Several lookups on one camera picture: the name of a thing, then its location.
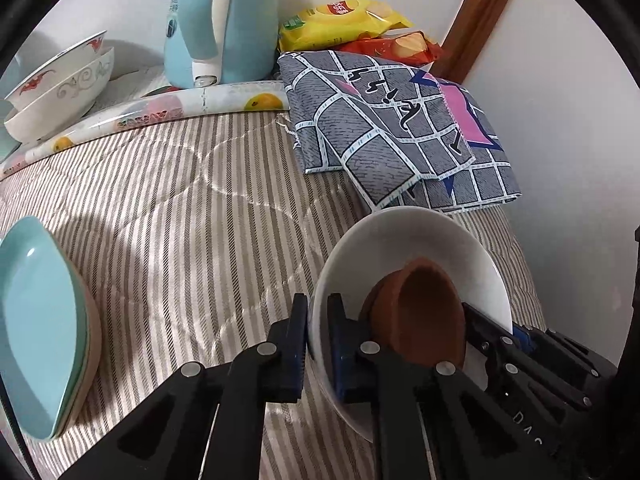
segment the red logo on package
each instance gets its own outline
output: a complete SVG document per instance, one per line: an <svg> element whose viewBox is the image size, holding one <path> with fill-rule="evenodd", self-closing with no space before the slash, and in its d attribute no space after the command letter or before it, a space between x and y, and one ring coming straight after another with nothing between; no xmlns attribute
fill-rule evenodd
<svg viewBox="0 0 640 480"><path fill-rule="evenodd" d="M351 12L353 9L350 9L347 5L346 1L335 2L334 4L327 5L329 7L329 12L332 14L346 14L347 12Z"/></svg>

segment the striped fabric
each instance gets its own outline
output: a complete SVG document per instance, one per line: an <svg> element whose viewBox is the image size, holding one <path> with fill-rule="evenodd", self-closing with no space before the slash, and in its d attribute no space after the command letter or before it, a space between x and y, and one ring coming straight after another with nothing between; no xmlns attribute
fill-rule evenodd
<svg viewBox="0 0 640 480"><path fill-rule="evenodd" d="M363 211L341 173L303 176L272 112L194 118L95 140L0 183L0 236L36 215L100 309L102 359L76 424L29 442L56 478L182 363L230 361L310 294ZM543 326L500 208L454 216L492 254L514 319ZM7 428L2 432L9 442ZM370 445L309 373L297 405L269 405L261 478L372 479Z"/></svg>

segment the brown cup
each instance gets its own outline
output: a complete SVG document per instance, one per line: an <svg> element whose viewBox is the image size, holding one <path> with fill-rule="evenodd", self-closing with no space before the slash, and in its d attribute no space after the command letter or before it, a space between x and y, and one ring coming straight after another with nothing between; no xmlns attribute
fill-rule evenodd
<svg viewBox="0 0 640 480"><path fill-rule="evenodd" d="M374 341L423 366L465 361L465 314L456 287L435 262L418 258L380 280L360 313Z"/></svg>

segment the turquoise tray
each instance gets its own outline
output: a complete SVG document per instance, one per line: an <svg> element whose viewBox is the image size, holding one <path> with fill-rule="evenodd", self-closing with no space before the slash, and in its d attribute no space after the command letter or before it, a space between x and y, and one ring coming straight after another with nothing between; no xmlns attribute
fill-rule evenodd
<svg viewBox="0 0 640 480"><path fill-rule="evenodd" d="M0 243L0 373L33 438L56 434L87 345L84 293L40 221L17 221Z"/></svg>

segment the folded cloth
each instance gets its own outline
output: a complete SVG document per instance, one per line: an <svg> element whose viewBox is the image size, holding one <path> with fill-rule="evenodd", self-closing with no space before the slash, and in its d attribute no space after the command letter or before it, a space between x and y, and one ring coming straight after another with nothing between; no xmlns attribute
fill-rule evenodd
<svg viewBox="0 0 640 480"><path fill-rule="evenodd" d="M303 170L344 170L369 209L470 210L520 195L461 86L361 54L289 52L278 63Z"/></svg>

